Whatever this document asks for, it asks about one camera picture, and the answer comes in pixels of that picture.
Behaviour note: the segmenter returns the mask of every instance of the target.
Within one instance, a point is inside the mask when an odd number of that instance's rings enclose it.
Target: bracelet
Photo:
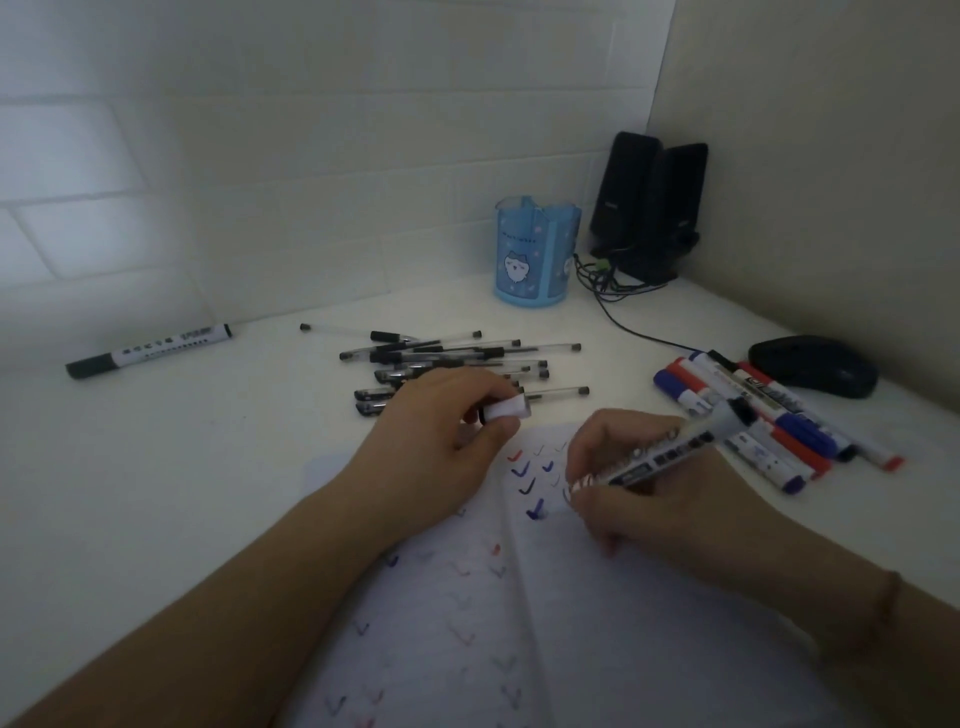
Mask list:
[[[870,652],[880,641],[894,618],[894,610],[903,588],[903,577],[898,571],[887,571],[887,583],[874,605],[874,612],[863,637],[852,646],[828,650],[821,655],[825,665],[856,659]]]

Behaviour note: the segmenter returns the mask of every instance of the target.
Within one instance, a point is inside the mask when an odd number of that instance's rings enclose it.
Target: white wall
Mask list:
[[[0,366],[491,269],[498,199],[645,129],[672,11],[5,0]]]
[[[960,3],[678,0],[650,122],[710,143],[684,266],[960,409]]]

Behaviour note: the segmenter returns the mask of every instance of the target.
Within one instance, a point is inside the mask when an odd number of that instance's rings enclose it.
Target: paper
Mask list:
[[[501,453],[520,453],[502,487],[554,725],[846,725],[776,614],[634,548],[600,555],[565,498],[575,431],[530,430]]]
[[[846,725],[776,615],[599,555],[564,496],[575,430],[521,431],[460,513],[384,554],[279,724]],[[305,491],[347,461],[312,462]]]
[[[312,462],[306,491],[347,460]],[[457,515],[383,555],[280,725],[549,725],[496,486],[492,476]]]

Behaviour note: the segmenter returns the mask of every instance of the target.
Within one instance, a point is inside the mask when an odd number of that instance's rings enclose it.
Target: computer mouse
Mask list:
[[[750,347],[750,363],[788,387],[816,389],[862,400],[876,387],[876,365],[849,346],[825,336],[784,336]]]

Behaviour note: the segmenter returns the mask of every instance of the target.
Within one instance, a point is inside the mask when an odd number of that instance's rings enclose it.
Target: desk surface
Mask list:
[[[786,333],[684,280],[612,312],[731,358]],[[305,463],[359,443],[372,421],[352,391],[375,386],[373,366],[337,353],[371,328],[582,342],[549,356],[550,384],[591,396],[538,404],[526,426],[679,411],[652,383],[677,352],[615,328],[579,286],[521,309],[487,276],[238,325],[230,342],[83,382],[62,367],[0,376],[0,723],[267,528]],[[737,467],[792,518],[960,604],[960,418],[887,381],[866,401],[810,398],[895,446],[901,472],[857,460],[787,498]]]

